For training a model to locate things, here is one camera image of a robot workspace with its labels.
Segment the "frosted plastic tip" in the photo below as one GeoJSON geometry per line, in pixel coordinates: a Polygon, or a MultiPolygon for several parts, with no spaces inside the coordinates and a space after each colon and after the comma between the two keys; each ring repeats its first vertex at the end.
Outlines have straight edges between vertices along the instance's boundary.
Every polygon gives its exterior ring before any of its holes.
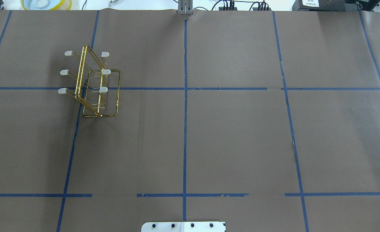
{"type": "Polygon", "coordinates": [[[100,92],[107,92],[107,91],[108,91],[107,87],[105,87],[105,86],[100,87],[100,92]]]}
{"type": "Polygon", "coordinates": [[[59,94],[65,94],[65,93],[66,93],[66,88],[60,88],[60,89],[58,90],[58,93],[59,93],[59,94]]]}
{"type": "Polygon", "coordinates": [[[68,69],[61,70],[61,75],[68,75],[68,69]]]}
{"type": "Polygon", "coordinates": [[[103,74],[104,75],[110,75],[111,74],[111,70],[109,70],[109,69],[103,69],[103,74]]]}

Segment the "gold metal frame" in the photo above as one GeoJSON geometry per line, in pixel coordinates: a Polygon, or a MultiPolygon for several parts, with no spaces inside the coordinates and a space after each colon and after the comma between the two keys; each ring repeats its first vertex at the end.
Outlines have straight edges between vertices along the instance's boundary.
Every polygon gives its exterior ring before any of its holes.
{"type": "Polygon", "coordinates": [[[83,116],[87,118],[100,117],[114,117],[118,114],[119,98],[120,98],[120,84],[121,84],[121,71],[117,69],[108,69],[106,61],[103,56],[101,59],[98,58],[96,53],[91,49],[89,45],[83,47],[81,57],[77,56],[73,51],[68,51],[65,53],[66,56],[72,56],[77,60],[80,65],[78,69],[78,75],[75,75],[70,70],[62,70],[61,75],[69,75],[76,81],[75,91],[71,91],[68,88],[61,88],[59,94],[68,94],[78,102],[80,102],[83,107],[83,116]],[[88,65],[85,64],[87,59],[87,54],[90,54],[94,61],[97,63],[99,70],[93,70],[88,65]],[[117,87],[117,100],[116,109],[114,114],[100,114],[100,110],[107,107],[107,99],[104,96],[109,89],[108,77],[111,73],[118,73],[118,87],[117,87]],[[90,78],[99,78],[100,86],[94,87],[90,85],[90,78]],[[90,102],[87,97],[91,94],[97,95],[97,101],[90,102]],[[86,114],[85,109],[88,109],[93,113],[93,115],[86,114]]]}

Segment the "metal rack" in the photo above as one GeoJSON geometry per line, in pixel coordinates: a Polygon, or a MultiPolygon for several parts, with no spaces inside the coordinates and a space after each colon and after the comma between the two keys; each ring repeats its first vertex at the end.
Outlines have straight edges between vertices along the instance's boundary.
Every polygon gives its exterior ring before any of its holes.
{"type": "Polygon", "coordinates": [[[68,69],[60,72],[61,75],[67,75],[73,78],[76,81],[76,86],[74,91],[69,88],[60,88],[58,93],[68,94],[75,100],[79,101],[84,106],[82,114],[84,117],[116,116],[119,106],[121,71],[108,68],[105,57],[109,57],[109,53],[102,52],[101,58],[99,58],[89,45],[85,45],[83,47],[81,57],[79,57],[74,51],[65,52],[65,56],[71,56],[79,62],[77,75],[68,69]],[[91,66],[94,65],[97,67],[94,67],[94,69],[91,68],[88,63],[86,63],[87,57],[92,57],[94,62],[91,66]],[[109,77],[112,73],[116,73],[116,77],[118,78],[115,112],[103,114],[102,112],[109,106],[109,100],[106,98],[105,93],[108,92],[109,77]],[[87,114],[85,109],[89,110],[92,114],[87,114]]]}

